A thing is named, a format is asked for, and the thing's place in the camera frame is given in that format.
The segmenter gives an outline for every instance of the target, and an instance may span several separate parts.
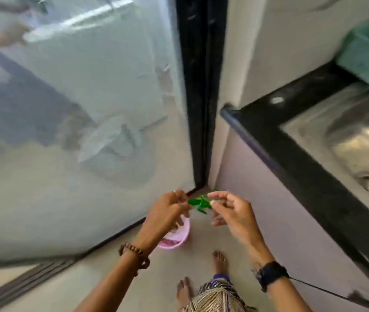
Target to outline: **kitchen sink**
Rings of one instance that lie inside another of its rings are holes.
[[[369,86],[354,83],[281,128],[369,209]]]

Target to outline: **black watch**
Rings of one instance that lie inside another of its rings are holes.
[[[289,278],[290,276],[288,275],[286,268],[277,262],[269,262],[265,264],[265,266],[262,267],[256,275],[263,292],[267,292],[269,284],[272,284],[282,277]]]

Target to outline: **pink bucket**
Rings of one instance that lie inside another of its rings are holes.
[[[161,239],[158,247],[165,250],[172,250],[186,242],[190,234],[190,219],[184,216],[182,216],[182,219],[184,224],[177,230],[167,233],[164,238]]]

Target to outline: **beaded bracelet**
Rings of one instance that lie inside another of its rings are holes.
[[[134,252],[135,254],[138,255],[138,258],[140,260],[142,260],[141,262],[141,267],[138,269],[146,269],[150,266],[150,259],[148,258],[148,256],[144,256],[144,252],[139,249],[138,247],[130,244],[130,243],[124,243],[120,246],[119,248],[119,256],[121,256],[124,253],[124,249],[130,250],[131,252]]]

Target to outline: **glass panel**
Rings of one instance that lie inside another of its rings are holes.
[[[193,189],[168,1],[0,0],[0,261],[86,251]]]

